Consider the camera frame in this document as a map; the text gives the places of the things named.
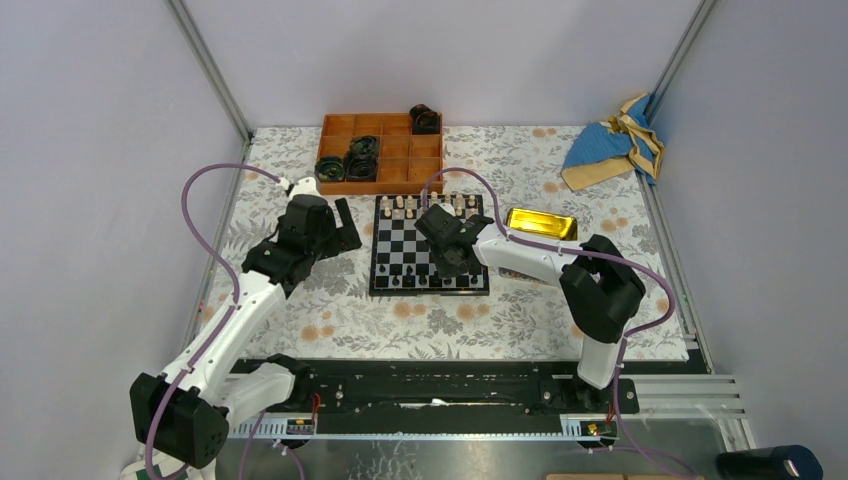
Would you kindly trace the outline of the gold tin of black pieces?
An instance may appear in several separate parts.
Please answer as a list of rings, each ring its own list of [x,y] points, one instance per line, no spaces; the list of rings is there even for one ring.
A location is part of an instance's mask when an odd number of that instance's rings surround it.
[[[578,239],[578,222],[573,216],[512,207],[503,221],[507,229],[561,241]]]

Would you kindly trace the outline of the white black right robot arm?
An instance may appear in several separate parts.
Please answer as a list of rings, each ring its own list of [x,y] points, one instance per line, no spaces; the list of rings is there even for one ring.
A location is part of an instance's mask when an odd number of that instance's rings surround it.
[[[624,328],[637,313],[646,287],[611,240],[594,235],[584,243],[554,240],[505,227],[493,218],[465,220],[442,204],[415,221],[443,279],[477,267],[506,269],[561,288],[574,323],[584,334],[575,402],[597,412],[613,398]]]

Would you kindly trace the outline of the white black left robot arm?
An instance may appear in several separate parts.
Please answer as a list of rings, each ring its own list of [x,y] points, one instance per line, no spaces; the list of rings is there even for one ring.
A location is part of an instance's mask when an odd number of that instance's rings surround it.
[[[259,324],[317,262],[361,245],[346,199],[293,196],[272,236],[248,251],[233,303],[219,309],[160,374],[142,373],[131,385],[134,430],[146,452],[204,469],[232,427],[270,406],[304,407],[311,388],[308,368],[292,357],[276,354],[235,381],[228,376]]]

